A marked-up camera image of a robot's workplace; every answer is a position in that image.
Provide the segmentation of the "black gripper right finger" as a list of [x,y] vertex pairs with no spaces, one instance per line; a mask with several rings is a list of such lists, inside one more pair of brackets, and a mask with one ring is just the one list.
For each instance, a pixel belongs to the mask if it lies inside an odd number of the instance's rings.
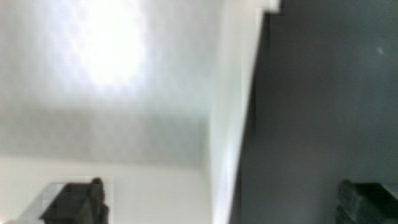
[[336,224],[398,224],[398,198],[380,183],[341,181],[334,221]]

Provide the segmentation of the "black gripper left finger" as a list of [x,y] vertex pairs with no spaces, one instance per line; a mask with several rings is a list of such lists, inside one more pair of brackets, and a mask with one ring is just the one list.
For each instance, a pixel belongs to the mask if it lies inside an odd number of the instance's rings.
[[89,183],[67,183],[43,212],[44,224],[108,224],[105,185],[99,178]]

